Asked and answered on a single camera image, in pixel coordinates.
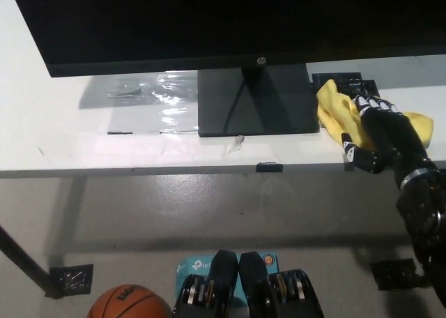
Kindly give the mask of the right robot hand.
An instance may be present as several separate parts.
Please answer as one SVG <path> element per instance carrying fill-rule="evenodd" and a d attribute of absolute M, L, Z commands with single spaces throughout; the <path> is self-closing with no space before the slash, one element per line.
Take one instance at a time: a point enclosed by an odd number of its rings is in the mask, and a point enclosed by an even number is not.
<path fill-rule="evenodd" d="M 354 167 L 372 174 L 391 168 L 396 184 L 402 188 L 418 176 L 438 171 L 410 119 L 382 98 L 358 95 L 354 100 L 360 126 L 373 149 L 358 146 L 350 134 L 341 134 L 344 153 Z"/>

